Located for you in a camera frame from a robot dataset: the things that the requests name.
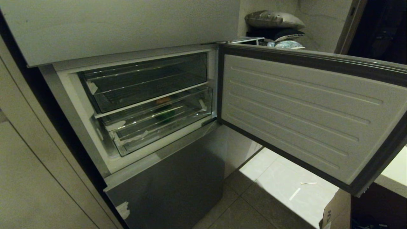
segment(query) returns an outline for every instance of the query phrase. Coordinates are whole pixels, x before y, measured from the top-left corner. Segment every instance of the refrigerator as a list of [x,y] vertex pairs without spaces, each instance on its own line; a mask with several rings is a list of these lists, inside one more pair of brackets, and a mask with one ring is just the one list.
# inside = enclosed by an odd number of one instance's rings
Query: refrigerator
[[225,128],[355,196],[407,143],[407,66],[230,43],[239,1],[0,7],[129,228],[220,199]]

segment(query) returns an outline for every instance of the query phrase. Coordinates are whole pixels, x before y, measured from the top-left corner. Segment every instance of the tiled floor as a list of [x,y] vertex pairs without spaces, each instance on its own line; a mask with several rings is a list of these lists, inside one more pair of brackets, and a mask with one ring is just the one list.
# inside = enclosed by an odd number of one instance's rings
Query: tiled floor
[[223,198],[193,229],[319,228],[337,190],[264,148],[225,180]]

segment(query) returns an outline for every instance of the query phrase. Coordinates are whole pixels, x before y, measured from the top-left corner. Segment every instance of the white counter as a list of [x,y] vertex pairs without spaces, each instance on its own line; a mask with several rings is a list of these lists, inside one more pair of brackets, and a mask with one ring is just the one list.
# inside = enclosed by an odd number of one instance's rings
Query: white counter
[[375,183],[407,198],[407,147],[393,159]]

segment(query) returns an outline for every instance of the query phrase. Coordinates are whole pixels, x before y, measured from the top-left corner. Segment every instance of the stacked items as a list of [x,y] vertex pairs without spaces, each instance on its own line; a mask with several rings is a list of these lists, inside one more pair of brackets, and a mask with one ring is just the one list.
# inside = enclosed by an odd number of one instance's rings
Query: stacked items
[[298,30],[304,28],[305,24],[292,14],[263,10],[246,15],[245,20],[251,26],[247,36],[265,37],[266,41],[270,41],[268,46],[305,48],[292,41],[305,34]]

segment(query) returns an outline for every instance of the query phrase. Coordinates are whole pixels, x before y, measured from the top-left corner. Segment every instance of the transparent drawer front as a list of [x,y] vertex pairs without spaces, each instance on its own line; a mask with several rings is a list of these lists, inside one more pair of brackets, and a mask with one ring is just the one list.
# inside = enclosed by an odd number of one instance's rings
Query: transparent drawer front
[[101,118],[121,156],[212,113],[212,90],[202,86]]
[[206,53],[79,73],[98,112],[108,112],[206,82]]

